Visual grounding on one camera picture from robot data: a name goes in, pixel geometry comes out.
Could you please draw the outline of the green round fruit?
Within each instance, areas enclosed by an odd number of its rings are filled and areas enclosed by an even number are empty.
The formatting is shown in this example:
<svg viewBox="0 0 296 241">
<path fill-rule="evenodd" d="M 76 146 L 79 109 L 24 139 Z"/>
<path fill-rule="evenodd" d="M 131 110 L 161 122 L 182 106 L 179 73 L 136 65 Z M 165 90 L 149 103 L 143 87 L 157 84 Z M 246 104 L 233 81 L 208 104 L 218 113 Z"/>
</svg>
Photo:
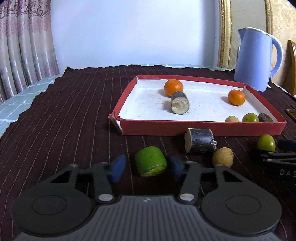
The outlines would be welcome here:
<svg viewBox="0 0 296 241">
<path fill-rule="evenodd" d="M 258 123 L 259 118 L 255 113 L 247 113 L 243 118 L 242 118 L 243 123 Z"/>
<path fill-rule="evenodd" d="M 273 152 L 276 149 L 275 140 L 271 135 L 262 135 L 257 141 L 257 148 L 264 151 Z"/>
</svg>

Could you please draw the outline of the dark brown water chestnut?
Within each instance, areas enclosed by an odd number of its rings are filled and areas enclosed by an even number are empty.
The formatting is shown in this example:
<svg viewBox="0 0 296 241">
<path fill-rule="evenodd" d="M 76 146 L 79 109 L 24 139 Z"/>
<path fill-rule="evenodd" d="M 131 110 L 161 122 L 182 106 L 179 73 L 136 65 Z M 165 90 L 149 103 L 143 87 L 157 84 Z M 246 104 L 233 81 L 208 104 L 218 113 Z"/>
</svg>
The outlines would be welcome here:
<svg viewBox="0 0 296 241">
<path fill-rule="evenodd" d="M 272 123 L 273 122 L 273 119 L 268 114 L 265 114 L 265 113 L 260 113 L 258 115 L 258 119 L 259 119 L 260 123 Z"/>
</svg>

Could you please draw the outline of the green cut fruit piece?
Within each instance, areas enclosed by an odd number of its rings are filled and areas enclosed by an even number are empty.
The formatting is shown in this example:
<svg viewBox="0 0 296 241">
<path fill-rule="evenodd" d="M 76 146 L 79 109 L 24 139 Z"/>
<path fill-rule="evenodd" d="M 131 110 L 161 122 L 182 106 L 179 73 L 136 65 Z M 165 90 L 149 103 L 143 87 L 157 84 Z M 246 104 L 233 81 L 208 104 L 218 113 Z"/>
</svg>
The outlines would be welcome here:
<svg viewBox="0 0 296 241">
<path fill-rule="evenodd" d="M 135 154 L 137 170 L 142 177 L 156 176 L 167 167 L 162 151 L 155 146 L 146 147 Z"/>
</svg>

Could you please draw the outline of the yellow-brown round fruit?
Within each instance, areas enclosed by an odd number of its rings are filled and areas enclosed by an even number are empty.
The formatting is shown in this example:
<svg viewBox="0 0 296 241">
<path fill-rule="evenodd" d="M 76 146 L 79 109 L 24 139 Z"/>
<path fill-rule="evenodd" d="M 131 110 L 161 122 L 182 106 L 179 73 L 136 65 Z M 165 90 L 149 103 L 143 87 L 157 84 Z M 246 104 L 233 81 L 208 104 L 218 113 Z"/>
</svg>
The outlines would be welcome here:
<svg viewBox="0 0 296 241">
<path fill-rule="evenodd" d="M 225 122 L 232 123 L 232 122 L 240 122 L 240 120 L 236 116 L 229 116 L 226 118 Z"/>
<path fill-rule="evenodd" d="M 223 164 L 224 166 L 231 167 L 234 160 L 234 153 L 231 149 L 223 147 L 218 149 L 213 155 L 212 162 L 214 165 Z"/>
</svg>

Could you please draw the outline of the black sugarcane piece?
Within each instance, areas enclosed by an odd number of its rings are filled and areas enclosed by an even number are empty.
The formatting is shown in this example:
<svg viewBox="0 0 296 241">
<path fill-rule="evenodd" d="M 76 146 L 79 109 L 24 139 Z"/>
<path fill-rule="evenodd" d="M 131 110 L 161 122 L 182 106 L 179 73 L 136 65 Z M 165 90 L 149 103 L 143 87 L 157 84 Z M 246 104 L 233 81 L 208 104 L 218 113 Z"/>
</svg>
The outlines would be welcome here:
<svg viewBox="0 0 296 241">
<path fill-rule="evenodd" d="M 171 96 L 171 110 L 175 114 L 185 114 L 190 108 L 190 103 L 182 91 L 177 91 Z"/>
<path fill-rule="evenodd" d="M 209 128 L 188 128 L 185 133 L 185 151 L 209 153 L 215 151 L 217 141 Z"/>
</svg>

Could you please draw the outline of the brown wooden chair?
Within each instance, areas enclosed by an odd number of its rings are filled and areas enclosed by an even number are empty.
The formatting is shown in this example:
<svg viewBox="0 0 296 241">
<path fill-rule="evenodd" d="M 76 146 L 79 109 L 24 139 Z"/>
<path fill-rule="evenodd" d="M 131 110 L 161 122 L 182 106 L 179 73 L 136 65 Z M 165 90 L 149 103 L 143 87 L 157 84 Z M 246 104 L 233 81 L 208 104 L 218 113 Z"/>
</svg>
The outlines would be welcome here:
<svg viewBox="0 0 296 241">
<path fill-rule="evenodd" d="M 287 77 L 283 83 L 284 88 L 292 96 L 295 95 L 295 42 L 288 40 L 287 46 L 290 50 L 290 66 L 288 68 Z"/>
</svg>

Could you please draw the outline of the right orange tangerine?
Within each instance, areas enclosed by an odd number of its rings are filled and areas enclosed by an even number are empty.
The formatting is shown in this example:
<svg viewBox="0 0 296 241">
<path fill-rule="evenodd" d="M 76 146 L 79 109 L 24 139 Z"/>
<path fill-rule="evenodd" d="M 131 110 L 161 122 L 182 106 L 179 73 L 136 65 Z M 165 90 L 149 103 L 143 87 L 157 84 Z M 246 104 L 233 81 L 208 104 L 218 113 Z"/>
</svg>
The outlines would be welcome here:
<svg viewBox="0 0 296 241">
<path fill-rule="evenodd" d="M 246 95 L 241 90 L 233 89 L 228 93 L 228 100 L 232 105 L 241 106 L 246 101 Z"/>
</svg>

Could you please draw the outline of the orange tangerine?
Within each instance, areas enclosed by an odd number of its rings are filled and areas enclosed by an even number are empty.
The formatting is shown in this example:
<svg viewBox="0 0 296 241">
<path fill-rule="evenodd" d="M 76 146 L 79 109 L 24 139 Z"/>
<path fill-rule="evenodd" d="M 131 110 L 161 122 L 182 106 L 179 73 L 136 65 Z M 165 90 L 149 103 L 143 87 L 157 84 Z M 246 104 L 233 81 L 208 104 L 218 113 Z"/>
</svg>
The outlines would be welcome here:
<svg viewBox="0 0 296 241">
<path fill-rule="evenodd" d="M 182 82 L 177 79 L 170 79 L 164 85 L 164 91 L 169 97 L 171 97 L 175 92 L 183 91 L 183 88 Z"/>
<path fill-rule="evenodd" d="M 228 93 L 228 100 L 232 105 L 241 106 L 246 101 L 246 95 L 241 90 L 233 89 Z"/>
</svg>

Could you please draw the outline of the red shallow box tray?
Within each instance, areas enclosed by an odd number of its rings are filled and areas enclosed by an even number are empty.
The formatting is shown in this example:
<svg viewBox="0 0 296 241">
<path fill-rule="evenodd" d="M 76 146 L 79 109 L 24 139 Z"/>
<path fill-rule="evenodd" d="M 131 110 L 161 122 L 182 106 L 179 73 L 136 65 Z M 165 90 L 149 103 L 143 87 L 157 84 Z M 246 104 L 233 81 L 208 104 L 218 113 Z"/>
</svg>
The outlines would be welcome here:
<svg viewBox="0 0 296 241">
<path fill-rule="evenodd" d="M 171 99 L 164 92 L 169 79 L 184 86 L 190 108 L 185 114 L 171 111 Z M 228 100 L 230 90 L 241 90 L 246 101 L 241 106 Z M 247 113 L 268 114 L 272 123 L 243 123 Z M 225 122 L 229 116 L 240 122 Z M 176 76 L 138 75 L 127 85 L 109 119 L 123 135 L 175 136 L 188 128 L 209 128 L 215 137 L 280 135 L 287 121 L 259 92 L 250 86 L 222 79 Z"/>
</svg>

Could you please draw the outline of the blue electric kettle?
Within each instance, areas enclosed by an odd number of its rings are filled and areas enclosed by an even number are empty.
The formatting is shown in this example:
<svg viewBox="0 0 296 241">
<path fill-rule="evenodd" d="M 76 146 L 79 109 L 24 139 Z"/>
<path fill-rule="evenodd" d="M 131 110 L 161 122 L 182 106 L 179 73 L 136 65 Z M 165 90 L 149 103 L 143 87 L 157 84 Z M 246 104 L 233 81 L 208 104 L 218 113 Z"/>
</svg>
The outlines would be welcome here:
<svg viewBox="0 0 296 241">
<path fill-rule="evenodd" d="M 273 35 L 257 28 L 238 30 L 241 40 L 238 49 L 234 80 L 264 92 L 269 79 L 283 62 L 281 42 Z"/>
</svg>

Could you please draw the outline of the left orange tangerine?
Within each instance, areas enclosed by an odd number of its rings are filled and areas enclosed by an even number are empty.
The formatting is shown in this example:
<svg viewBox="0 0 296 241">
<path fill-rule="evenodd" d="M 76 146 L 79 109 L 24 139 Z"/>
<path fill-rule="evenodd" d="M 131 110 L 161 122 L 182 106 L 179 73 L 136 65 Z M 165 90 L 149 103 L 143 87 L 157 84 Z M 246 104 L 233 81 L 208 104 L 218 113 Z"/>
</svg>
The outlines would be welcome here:
<svg viewBox="0 0 296 241">
<path fill-rule="evenodd" d="M 183 88 L 182 82 L 177 79 L 170 79 L 164 85 L 164 91 L 169 97 L 171 97 L 175 92 L 183 91 Z"/>
</svg>

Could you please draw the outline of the pink patterned curtain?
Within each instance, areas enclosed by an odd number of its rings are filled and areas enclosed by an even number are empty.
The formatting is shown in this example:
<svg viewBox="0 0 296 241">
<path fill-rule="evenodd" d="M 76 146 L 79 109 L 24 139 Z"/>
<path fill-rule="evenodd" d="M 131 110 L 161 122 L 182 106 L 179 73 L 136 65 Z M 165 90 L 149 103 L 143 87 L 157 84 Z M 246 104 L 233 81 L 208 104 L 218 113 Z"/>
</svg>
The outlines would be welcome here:
<svg viewBox="0 0 296 241">
<path fill-rule="evenodd" d="M 1 102 L 59 74 L 51 29 L 51 2 L 1 1 Z"/>
</svg>

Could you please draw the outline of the gold mirror frame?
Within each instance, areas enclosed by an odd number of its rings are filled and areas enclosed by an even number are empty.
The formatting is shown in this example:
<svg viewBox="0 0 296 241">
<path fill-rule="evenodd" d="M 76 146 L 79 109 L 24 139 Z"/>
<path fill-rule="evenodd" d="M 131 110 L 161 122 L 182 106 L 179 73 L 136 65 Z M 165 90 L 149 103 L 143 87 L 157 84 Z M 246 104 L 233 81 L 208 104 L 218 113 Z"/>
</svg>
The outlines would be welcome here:
<svg viewBox="0 0 296 241">
<path fill-rule="evenodd" d="M 234 69 L 240 39 L 238 30 L 253 27 L 273 34 L 271 1 L 218 1 L 219 54 L 217 66 Z"/>
</svg>

